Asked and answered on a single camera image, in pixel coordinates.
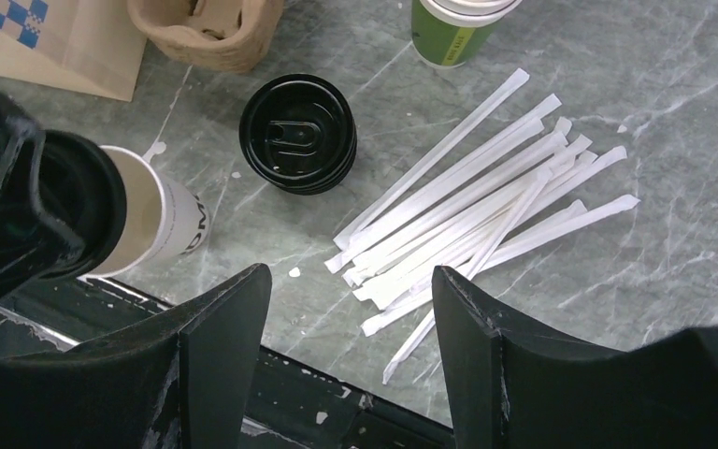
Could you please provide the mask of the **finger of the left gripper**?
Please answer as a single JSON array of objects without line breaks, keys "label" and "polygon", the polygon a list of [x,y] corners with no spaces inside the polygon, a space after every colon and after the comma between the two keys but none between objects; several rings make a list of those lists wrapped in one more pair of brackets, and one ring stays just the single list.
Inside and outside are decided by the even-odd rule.
[{"label": "finger of the left gripper", "polygon": [[46,132],[0,93],[0,299],[81,259],[85,241],[40,194]]}]

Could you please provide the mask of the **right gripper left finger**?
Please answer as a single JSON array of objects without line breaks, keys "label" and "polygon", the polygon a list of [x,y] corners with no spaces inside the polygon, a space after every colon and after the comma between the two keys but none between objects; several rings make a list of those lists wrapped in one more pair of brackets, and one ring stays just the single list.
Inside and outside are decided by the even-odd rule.
[{"label": "right gripper left finger", "polygon": [[235,448],[272,288],[255,264],[66,352],[0,357],[0,448]]}]

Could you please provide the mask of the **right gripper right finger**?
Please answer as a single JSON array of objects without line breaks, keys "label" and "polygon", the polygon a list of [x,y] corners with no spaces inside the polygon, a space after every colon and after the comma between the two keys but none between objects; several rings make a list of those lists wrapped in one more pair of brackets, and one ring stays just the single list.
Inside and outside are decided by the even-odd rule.
[{"label": "right gripper right finger", "polygon": [[432,275],[459,448],[718,448],[718,326],[623,352]]}]

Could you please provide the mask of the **single white paper cup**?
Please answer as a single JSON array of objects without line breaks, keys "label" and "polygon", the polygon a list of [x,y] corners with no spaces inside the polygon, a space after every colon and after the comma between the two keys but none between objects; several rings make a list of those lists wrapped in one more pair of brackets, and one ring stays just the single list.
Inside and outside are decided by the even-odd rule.
[{"label": "single white paper cup", "polygon": [[112,277],[142,263],[191,253],[208,237],[208,208],[186,186],[125,148],[103,145],[126,193],[126,219],[116,247],[86,277]]}]

